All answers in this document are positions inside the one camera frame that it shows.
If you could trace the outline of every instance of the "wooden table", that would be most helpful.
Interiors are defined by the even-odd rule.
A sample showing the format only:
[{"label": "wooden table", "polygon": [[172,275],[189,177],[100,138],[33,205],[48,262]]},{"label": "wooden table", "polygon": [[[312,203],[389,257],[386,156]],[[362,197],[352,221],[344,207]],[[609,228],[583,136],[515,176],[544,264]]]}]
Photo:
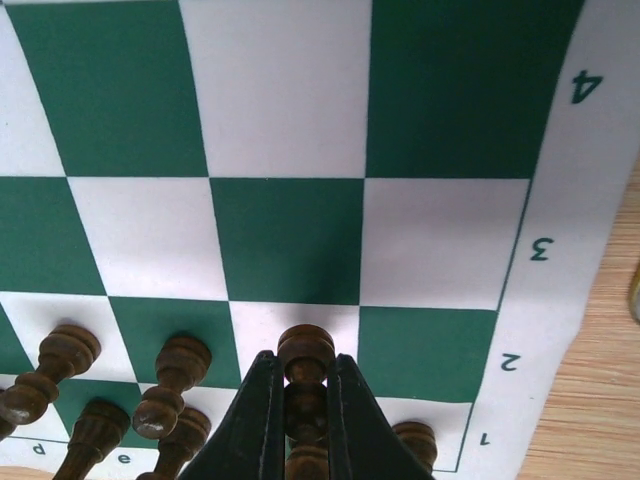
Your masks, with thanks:
[{"label": "wooden table", "polygon": [[[640,159],[519,480],[640,478],[640,325],[626,304],[639,258]],[[0,468],[0,480],[50,478]]]}]

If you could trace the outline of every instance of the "chess piece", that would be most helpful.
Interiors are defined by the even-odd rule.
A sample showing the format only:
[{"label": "chess piece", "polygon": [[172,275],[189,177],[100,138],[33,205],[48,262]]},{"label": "chess piece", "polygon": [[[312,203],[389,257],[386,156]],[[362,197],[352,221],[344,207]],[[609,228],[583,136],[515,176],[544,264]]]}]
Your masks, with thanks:
[{"label": "chess piece", "polygon": [[156,359],[158,385],[142,395],[133,414],[139,435],[158,440],[171,433],[184,409],[182,392],[199,384],[211,365],[211,352],[193,337],[167,340]]},{"label": "chess piece", "polygon": [[15,425],[38,420],[58,398],[58,383],[86,372],[100,355],[100,342],[75,325],[59,325],[40,343],[38,368],[18,375],[0,396],[0,417]]},{"label": "chess piece", "polygon": [[182,466],[202,449],[210,432],[207,416],[185,407],[173,431],[158,442],[160,455],[153,473],[143,473],[137,480],[174,480]]},{"label": "chess piece", "polygon": [[331,336],[315,325],[282,334],[278,357],[289,385],[284,390],[285,433],[293,440],[286,480],[328,480],[327,389],[322,382],[335,358]]},{"label": "chess piece", "polygon": [[0,442],[11,435],[16,429],[13,423],[7,422],[3,418],[0,418]]},{"label": "chess piece", "polygon": [[119,407],[93,400],[73,426],[65,457],[53,480],[82,480],[122,441],[129,416]]},{"label": "chess piece", "polygon": [[393,426],[393,431],[424,469],[432,473],[433,464],[438,457],[433,429],[419,422],[402,422]]}]

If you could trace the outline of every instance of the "brown pawn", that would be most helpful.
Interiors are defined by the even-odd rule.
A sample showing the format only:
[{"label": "brown pawn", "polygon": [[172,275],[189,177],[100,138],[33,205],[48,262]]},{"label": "brown pawn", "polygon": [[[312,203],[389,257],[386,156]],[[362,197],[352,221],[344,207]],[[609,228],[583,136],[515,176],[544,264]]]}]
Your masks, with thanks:
[{"label": "brown pawn", "polygon": [[16,429],[13,423],[7,422],[3,418],[0,418],[0,442],[11,435]]},{"label": "brown pawn", "polygon": [[184,409],[182,392],[199,384],[211,365],[211,352],[200,340],[179,336],[167,340],[156,359],[158,385],[142,395],[133,428],[151,440],[171,433]]},{"label": "brown pawn", "polygon": [[402,422],[393,426],[393,431],[404,443],[411,453],[420,462],[424,469],[432,473],[433,464],[438,457],[436,437],[433,429],[424,423]]},{"label": "brown pawn", "polygon": [[280,337],[278,357],[290,382],[284,391],[284,415],[285,433],[293,442],[285,478],[327,480],[327,389],[322,382],[335,359],[333,339],[315,325],[297,325]]},{"label": "brown pawn", "polygon": [[202,449],[211,432],[207,416],[195,408],[185,407],[173,431],[158,442],[158,462],[151,473],[137,480],[174,480],[185,463]]},{"label": "brown pawn", "polygon": [[100,355],[100,342],[75,325],[60,325],[40,343],[38,368],[18,375],[0,396],[0,417],[15,425],[38,420],[58,398],[58,383],[89,370]]},{"label": "brown pawn", "polygon": [[129,425],[129,415],[121,408],[102,400],[89,402],[73,425],[67,456],[53,480],[84,479],[120,444]]}]

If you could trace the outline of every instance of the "chessboard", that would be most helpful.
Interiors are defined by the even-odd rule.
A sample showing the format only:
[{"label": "chessboard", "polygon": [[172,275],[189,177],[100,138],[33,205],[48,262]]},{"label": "chessboard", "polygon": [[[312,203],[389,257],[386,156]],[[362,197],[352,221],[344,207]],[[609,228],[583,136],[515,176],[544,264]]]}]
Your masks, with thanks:
[{"label": "chessboard", "polygon": [[[438,479],[515,478],[638,151],[640,5],[0,3],[0,388],[58,325],[102,353],[0,464],[55,472],[168,338],[213,430],[296,324]],[[130,429],[91,478],[153,469]]]}]

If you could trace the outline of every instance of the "green square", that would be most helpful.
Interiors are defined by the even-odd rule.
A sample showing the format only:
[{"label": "green square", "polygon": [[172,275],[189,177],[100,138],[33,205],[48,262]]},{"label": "green square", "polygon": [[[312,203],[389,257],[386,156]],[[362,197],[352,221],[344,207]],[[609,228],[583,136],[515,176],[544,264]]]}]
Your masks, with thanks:
[{"label": "green square", "polygon": [[139,382],[158,383],[155,361],[162,346],[174,335],[187,334],[204,342],[213,355],[200,386],[240,386],[227,302],[130,297],[110,297],[109,300]]},{"label": "green square", "polygon": [[0,373],[20,375],[21,373],[33,370],[33,365],[31,365],[1,305],[0,341],[2,341],[2,348],[0,348]]},{"label": "green square", "polygon": [[378,397],[473,402],[497,313],[361,307],[358,365]]},{"label": "green square", "polygon": [[363,183],[211,179],[229,299],[357,305]]},{"label": "green square", "polygon": [[[104,400],[117,405],[127,412],[129,418],[138,407],[142,394],[137,383],[105,382],[99,380],[63,380],[60,382],[60,396],[53,403],[69,436],[73,432],[80,413],[91,400]],[[120,447],[157,448],[158,443],[138,435],[129,428]]]},{"label": "green square", "polygon": [[0,290],[104,295],[66,178],[0,178]]},{"label": "green square", "polygon": [[531,178],[582,4],[374,0],[367,176]]},{"label": "green square", "polygon": [[69,176],[207,176],[178,2],[7,10]]}]

